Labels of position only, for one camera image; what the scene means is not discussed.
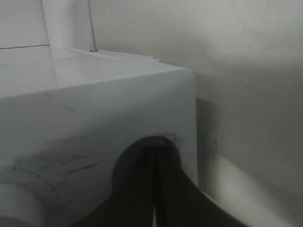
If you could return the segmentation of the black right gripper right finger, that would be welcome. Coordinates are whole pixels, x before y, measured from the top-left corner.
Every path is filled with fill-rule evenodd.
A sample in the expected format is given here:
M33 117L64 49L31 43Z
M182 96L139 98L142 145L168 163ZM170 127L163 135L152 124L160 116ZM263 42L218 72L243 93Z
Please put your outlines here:
M243 227L214 204L183 171L175 150L155 148L156 225L159 227Z

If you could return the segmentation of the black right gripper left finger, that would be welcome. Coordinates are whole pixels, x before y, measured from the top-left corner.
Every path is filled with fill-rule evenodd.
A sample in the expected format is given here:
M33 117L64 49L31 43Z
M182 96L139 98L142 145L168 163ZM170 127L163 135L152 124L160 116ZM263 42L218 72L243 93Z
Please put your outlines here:
M144 148L121 186L94 210L87 227L151 227L155 151Z

